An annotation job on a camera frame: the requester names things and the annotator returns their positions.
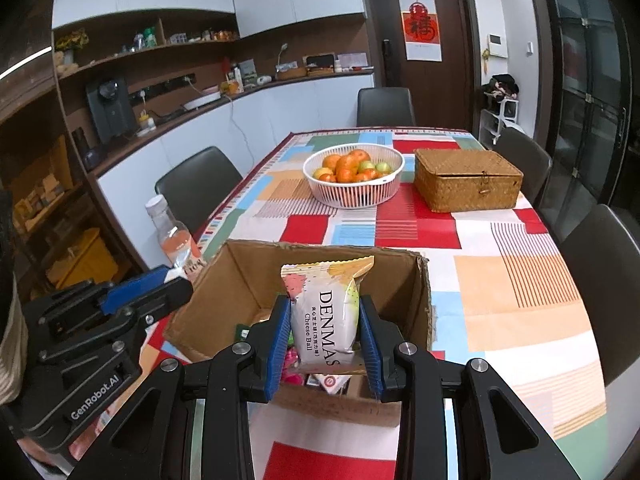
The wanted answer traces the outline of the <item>white Denmas cheese ball packet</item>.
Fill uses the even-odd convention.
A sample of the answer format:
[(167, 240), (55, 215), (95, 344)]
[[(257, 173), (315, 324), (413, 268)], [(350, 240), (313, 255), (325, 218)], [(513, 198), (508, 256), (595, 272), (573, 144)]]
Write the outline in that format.
[(301, 372), (338, 375), (363, 368), (356, 343), (360, 283), (373, 266), (372, 256), (282, 266)]

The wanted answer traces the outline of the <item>Lotso strawberry bear snack pack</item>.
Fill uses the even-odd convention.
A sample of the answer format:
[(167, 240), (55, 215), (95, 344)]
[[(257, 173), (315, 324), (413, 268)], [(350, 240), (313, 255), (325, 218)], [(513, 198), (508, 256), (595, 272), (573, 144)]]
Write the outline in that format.
[(341, 394), (343, 392), (350, 378), (352, 378), (350, 375), (309, 374), (305, 385), (311, 388), (320, 388), (325, 393), (334, 396), (334, 394)]

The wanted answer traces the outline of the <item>dark green snack packet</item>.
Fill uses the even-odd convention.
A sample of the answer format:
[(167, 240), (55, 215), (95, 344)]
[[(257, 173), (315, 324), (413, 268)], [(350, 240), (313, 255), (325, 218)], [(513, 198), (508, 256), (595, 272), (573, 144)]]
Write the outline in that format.
[(246, 338), (249, 332), (250, 332), (250, 326), (238, 324), (237, 326), (235, 326), (234, 341), (235, 342), (246, 341)]

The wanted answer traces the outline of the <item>pink drink plastic bottle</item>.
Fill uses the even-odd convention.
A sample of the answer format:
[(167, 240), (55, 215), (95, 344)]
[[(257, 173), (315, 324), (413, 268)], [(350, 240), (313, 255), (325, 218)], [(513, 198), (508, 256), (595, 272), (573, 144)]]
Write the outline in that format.
[(175, 218), (163, 194), (153, 196), (145, 204), (145, 210), (155, 226), (160, 248), (171, 265), (195, 282), (206, 262), (189, 229)]

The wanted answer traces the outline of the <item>brown cardboard box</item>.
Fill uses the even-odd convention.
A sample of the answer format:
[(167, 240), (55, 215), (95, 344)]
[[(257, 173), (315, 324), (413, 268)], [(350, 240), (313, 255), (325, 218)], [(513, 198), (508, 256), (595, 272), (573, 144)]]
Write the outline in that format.
[(191, 300), (165, 328), (166, 339), (192, 362), (235, 341), (242, 326), (264, 322), (279, 298), (290, 300), (300, 374), (349, 377), (349, 392), (284, 384), (280, 408), (317, 418), (396, 427), (397, 403), (381, 403), (364, 385), (357, 322), (364, 297), (408, 341), (431, 348), (433, 308), (426, 260), (379, 247), (311, 246), (229, 240), (194, 284)]

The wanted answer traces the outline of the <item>pink striped snack packet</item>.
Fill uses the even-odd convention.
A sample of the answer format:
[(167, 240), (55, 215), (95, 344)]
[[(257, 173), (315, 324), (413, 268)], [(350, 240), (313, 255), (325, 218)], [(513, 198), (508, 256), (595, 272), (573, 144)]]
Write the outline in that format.
[(303, 386), (305, 385), (306, 375), (297, 369), (298, 354), (294, 347), (288, 348), (281, 373), (281, 382), (284, 384)]

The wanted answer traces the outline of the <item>wooden shelf cabinet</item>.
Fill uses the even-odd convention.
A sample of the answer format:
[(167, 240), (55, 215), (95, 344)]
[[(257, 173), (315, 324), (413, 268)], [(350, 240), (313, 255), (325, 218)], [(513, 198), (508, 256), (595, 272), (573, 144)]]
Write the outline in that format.
[(89, 184), (58, 88), (1, 111), (1, 186), (12, 195), (21, 300), (140, 272)]

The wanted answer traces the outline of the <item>dark grey chair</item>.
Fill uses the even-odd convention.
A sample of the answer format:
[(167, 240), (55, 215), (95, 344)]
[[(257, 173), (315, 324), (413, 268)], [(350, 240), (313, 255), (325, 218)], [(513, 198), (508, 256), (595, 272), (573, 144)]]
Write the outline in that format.
[(358, 127), (415, 127), (416, 116), (407, 88), (362, 88), (358, 91)]
[(521, 170), (521, 192), (537, 208), (551, 174), (552, 159), (549, 154), (532, 138), (512, 127), (501, 130), (495, 151)]
[(587, 310), (609, 385), (639, 359), (639, 225), (593, 206), (560, 244)]
[(155, 183), (155, 191), (195, 234), (241, 181), (231, 160), (216, 146), (209, 146), (168, 171)]

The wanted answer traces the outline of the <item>oranges and apples pile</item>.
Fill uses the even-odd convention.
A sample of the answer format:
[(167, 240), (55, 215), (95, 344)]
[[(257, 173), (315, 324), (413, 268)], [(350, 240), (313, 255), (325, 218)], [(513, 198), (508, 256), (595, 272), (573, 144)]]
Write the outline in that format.
[(321, 182), (359, 183), (386, 177), (392, 172), (393, 168), (386, 160), (374, 162), (367, 151), (351, 150), (344, 155), (326, 155), (311, 177)]

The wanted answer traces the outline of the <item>black coffee machine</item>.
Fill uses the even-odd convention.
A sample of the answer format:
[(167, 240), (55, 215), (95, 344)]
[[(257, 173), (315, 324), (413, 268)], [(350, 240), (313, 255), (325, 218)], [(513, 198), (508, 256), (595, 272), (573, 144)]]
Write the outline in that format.
[(124, 78), (101, 79), (87, 84), (86, 96), (96, 134), (102, 144), (109, 144), (111, 140), (137, 130), (137, 119)]

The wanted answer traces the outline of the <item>woven wicker lidded box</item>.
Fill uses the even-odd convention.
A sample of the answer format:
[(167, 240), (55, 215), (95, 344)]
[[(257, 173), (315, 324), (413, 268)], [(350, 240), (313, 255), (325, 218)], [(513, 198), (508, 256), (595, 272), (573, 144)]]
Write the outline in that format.
[(524, 174), (493, 151), (414, 151), (416, 190), (434, 212), (515, 207)]

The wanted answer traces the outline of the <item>dark grey chair right far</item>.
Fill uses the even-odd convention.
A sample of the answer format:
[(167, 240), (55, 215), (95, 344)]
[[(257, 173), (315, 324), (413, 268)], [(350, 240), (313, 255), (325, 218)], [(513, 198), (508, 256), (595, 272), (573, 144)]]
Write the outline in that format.
[(495, 151), (521, 170), (521, 192), (537, 208), (551, 174), (552, 159), (549, 154), (532, 138), (512, 127), (501, 130)]

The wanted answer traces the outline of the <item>dark grey chair right near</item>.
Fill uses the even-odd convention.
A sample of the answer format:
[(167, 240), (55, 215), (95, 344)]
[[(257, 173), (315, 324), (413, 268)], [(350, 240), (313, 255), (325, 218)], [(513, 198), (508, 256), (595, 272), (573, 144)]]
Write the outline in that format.
[(639, 359), (639, 225), (593, 206), (560, 244), (587, 310), (609, 385)]

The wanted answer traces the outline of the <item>dark brown door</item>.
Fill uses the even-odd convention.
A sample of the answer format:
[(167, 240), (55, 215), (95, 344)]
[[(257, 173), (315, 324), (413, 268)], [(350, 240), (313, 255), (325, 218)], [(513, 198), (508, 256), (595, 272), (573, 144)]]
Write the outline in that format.
[(477, 133), (475, 0), (364, 0), (376, 83), (410, 91), (416, 123)]

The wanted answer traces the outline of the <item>red fu calendar poster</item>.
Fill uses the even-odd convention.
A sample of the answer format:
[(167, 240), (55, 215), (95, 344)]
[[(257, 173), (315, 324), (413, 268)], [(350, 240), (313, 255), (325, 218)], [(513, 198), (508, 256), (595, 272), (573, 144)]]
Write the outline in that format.
[(398, 0), (406, 60), (442, 62), (442, 40), (435, 0)]

